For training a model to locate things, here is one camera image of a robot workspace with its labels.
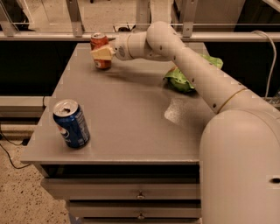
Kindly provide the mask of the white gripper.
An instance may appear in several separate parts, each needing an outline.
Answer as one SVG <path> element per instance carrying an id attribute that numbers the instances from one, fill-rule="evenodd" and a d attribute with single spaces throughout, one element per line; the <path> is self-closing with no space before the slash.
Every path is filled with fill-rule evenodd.
<path id="1" fill-rule="evenodd" d="M 114 55 L 119 60 L 130 60 L 130 52 L 128 48 L 129 35 L 119 35 L 115 39 L 114 49 L 110 45 L 104 45 L 100 48 L 92 50 L 91 56 L 94 60 L 112 60 Z"/>

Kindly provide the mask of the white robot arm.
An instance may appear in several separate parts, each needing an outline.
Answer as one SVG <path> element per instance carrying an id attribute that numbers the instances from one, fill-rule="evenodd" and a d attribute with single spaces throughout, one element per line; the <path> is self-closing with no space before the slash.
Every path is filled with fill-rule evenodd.
<path id="1" fill-rule="evenodd" d="M 280 112 L 186 46 L 165 22 L 121 33 L 96 60 L 170 60 L 215 113 L 199 145 L 203 224 L 280 224 Z"/>

